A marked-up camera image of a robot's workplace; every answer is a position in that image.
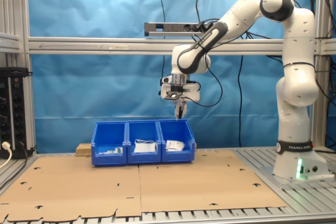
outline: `blue backdrop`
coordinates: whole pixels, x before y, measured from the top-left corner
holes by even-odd
[[[221,17],[237,0],[199,0],[201,19]],[[309,8],[309,0],[296,0]],[[166,22],[197,22],[196,0],[163,0]],[[29,0],[30,34],[45,37],[143,38],[145,22],[162,22],[160,0]],[[265,18],[252,32],[282,37],[282,25]],[[239,56],[213,56],[212,70],[224,94],[212,108],[188,104],[198,147],[238,146]],[[170,74],[166,56],[164,75]],[[74,152],[88,143],[96,121],[171,119],[173,104],[158,96],[161,56],[32,55],[37,150]],[[241,79],[243,146],[274,146],[277,81],[282,65],[246,56]],[[220,89],[210,73],[194,75],[201,102],[215,102]]]

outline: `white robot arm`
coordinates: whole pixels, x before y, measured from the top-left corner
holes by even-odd
[[[189,74],[206,72],[211,66],[207,52],[216,43],[241,36],[263,16],[284,26],[285,76],[277,83],[279,137],[274,174],[288,180],[331,177],[309,139],[307,106],[319,94],[313,56],[314,15],[295,8],[293,0],[238,0],[196,43],[173,49],[172,75],[163,79],[161,97],[173,100],[176,119],[182,118],[186,102],[200,100],[198,84],[189,81]]]

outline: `slatted metal platform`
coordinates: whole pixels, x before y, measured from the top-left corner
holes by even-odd
[[[254,209],[219,209],[204,211],[176,211],[176,212],[148,212],[140,217],[116,218],[78,218],[65,224],[99,224],[99,223],[336,223],[336,182],[309,183],[292,185],[290,189],[281,190],[264,177],[259,169],[275,163],[276,151],[272,147],[265,148],[237,148],[231,149],[287,204],[281,208],[254,208]],[[336,166],[336,155],[321,153],[332,166]],[[29,167],[39,156],[29,159]],[[23,160],[11,161],[5,169],[0,170],[0,185],[13,174]],[[53,224],[48,222],[29,221],[17,224]]]

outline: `blue bin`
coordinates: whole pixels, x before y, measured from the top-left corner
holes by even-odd
[[[122,153],[100,154],[117,147],[122,147]],[[126,122],[97,122],[91,141],[91,156],[94,166],[127,164]]]
[[[180,163],[193,161],[195,159],[195,137],[188,120],[159,120],[158,122],[162,142],[162,162]],[[180,152],[167,152],[167,140],[183,142],[184,149]]]
[[[134,153],[135,139],[153,140],[157,143],[156,152]],[[148,164],[161,162],[161,137],[157,121],[127,122],[127,163]]]

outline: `cardboard floor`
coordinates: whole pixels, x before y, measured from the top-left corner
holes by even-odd
[[[0,222],[284,206],[230,150],[196,152],[192,164],[106,168],[57,156],[39,158],[0,196]]]

